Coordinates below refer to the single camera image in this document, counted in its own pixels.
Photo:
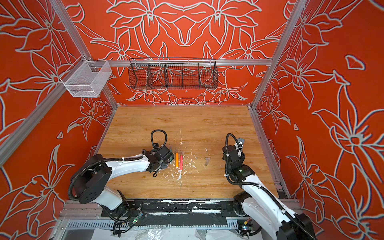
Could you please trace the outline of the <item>pink marker pen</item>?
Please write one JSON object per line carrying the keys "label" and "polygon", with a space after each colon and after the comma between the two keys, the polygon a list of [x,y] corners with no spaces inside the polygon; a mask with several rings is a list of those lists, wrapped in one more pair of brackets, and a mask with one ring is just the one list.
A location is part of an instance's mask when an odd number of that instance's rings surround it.
{"label": "pink marker pen", "polygon": [[182,154],[180,154],[180,164],[179,164],[180,171],[182,171],[184,169],[183,164],[184,164],[184,156]]}

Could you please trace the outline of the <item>clear pen cap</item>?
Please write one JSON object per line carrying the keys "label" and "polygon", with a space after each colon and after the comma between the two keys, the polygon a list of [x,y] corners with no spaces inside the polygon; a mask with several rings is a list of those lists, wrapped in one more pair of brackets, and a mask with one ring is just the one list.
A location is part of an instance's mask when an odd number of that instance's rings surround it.
{"label": "clear pen cap", "polygon": [[208,165],[209,165],[210,160],[211,160],[210,157],[205,158],[205,166],[208,166]]}

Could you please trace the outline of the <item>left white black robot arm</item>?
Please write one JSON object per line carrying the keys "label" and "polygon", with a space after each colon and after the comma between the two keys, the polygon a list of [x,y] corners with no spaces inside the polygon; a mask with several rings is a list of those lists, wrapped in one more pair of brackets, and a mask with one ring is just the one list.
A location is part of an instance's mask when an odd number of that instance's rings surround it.
{"label": "left white black robot arm", "polygon": [[68,197],[80,204],[96,203],[115,210],[123,204],[124,198],[121,192],[107,186],[109,181],[144,172],[152,173],[155,178],[174,158],[174,153],[166,146],[149,152],[142,150],[140,154],[130,157],[104,158],[101,154],[94,155],[71,177]]}

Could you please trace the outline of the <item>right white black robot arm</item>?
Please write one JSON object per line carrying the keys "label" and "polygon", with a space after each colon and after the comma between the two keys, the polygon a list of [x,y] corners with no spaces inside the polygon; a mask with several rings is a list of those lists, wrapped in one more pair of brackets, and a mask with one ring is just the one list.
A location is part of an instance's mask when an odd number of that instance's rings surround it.
{"label": "right white black robot arm", "polygon": [[310,218],[297,214],[272,194],[256,173],[244,164],[245,154],[237,145],[223,147],[225,177],[243,192],[234,200],[237,213],[249,216],[271,240],[315,240]]}

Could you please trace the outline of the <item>clear plastic bin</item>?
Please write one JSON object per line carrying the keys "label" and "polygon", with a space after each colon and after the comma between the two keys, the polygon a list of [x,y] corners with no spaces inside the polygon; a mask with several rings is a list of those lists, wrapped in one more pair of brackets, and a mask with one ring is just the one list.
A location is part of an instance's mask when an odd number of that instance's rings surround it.
{"label": "clear plastic bin", "polygon": [[59,77],[74,98],[97,98],[112,75],[107,61],[89,61],[80,56]]}

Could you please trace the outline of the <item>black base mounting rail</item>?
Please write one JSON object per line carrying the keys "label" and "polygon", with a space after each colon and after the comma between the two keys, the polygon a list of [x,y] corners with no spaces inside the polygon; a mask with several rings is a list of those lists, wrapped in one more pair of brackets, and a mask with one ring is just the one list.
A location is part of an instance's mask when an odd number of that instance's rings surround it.
{"label": "black base mounting rail", "polygon": [[129,199],[122,220],[143,212],[136,226],[230,228],[250,217],[235,209],[233,199]]}

